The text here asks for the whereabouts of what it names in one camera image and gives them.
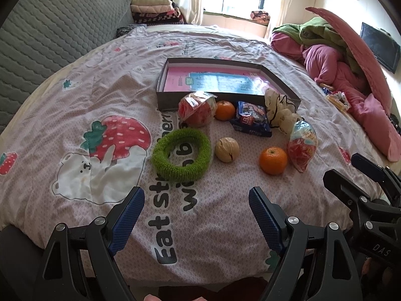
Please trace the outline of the person's left hand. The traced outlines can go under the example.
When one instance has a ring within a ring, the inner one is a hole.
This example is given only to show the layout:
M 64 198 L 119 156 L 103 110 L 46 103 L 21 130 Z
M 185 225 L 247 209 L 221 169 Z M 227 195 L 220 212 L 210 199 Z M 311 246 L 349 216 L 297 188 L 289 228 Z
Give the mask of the person's left hand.
M 184 297 L 182 295 L 157 297 L 148 294 L 144 297 L 143 301 L 206 301 L 206 299 L 204 297 Z

